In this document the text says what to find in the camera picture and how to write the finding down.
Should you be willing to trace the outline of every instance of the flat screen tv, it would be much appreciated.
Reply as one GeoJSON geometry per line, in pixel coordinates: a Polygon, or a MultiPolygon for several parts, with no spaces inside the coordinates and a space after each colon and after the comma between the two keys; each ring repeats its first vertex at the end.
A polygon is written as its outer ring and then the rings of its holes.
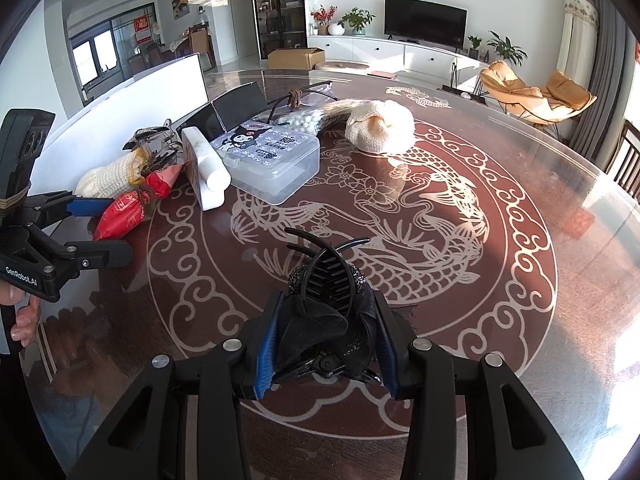
{"type": "Polygon", "coordinates": [[[385,0],[385,34],[462,48],[466,10],[422,0],[385,0]]]}

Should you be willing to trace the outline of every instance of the plastic storage box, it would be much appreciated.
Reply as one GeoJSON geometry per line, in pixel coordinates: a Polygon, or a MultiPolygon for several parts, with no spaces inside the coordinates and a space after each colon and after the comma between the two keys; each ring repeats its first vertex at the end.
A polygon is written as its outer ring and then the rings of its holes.
{"type": "Polygon", "coordinates": [[[211,142],[231,184],[280,205],[320,169],[320,142],[282,126],[247,121],[211,142]]]}

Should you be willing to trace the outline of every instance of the glass tabletop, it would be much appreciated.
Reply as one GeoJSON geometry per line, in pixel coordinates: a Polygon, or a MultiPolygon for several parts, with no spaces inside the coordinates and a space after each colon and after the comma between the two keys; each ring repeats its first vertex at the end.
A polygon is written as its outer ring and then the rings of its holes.
{"type": "MultiPolygon", "coordinates": [[[[179,180],[127,237],[127,269],[84,272],[43,305],[23,367],[63,468],[154,355],[202,354],[286,290],[301,263],[286,248],[284,228],[295,226],[333,244],[370,237],[346,257],[391,308],[452,354],[503,355],[585,478],[608,478],[640,433],[637,204],[544,133],[440,91],[316,71],[205,76],[210,98],[255,81],[270,99],[327,79],[339,98],[408,107],[414,148],[371,155],[334,128],[321,137],[319,173],[280,206],[230,187],[222,207],[202,212],[179,180]]],[[[94,223],[67,219],[54,237],[89,239],[94,223]]],[[[411,405],[382,388],[312,377],[244,406],[257,479],[399,477],[411,405]]]]}

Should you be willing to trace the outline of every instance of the round white vase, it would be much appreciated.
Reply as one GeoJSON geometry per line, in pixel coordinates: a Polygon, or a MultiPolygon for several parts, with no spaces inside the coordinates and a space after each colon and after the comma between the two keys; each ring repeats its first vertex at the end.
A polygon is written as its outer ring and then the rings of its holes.
{"type": "Polygon", "coordinates": [[[344,35],[344,27],[340,23],[332,23],[329,25],[329,35],[342,36],[344,35]]]}

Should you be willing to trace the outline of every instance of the red pouch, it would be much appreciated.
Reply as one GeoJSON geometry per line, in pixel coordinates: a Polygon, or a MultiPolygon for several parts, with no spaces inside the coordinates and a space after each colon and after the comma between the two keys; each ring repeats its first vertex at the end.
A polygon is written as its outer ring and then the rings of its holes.
{"type": "Polygon", "coordinates": [[[182,169],[181,164],[155,171],[146,178],[146,186],[122,193],[98,222],[94,240],[119,240],[145,218],[145,209],[156,200],[167,198],[182,169]]]}

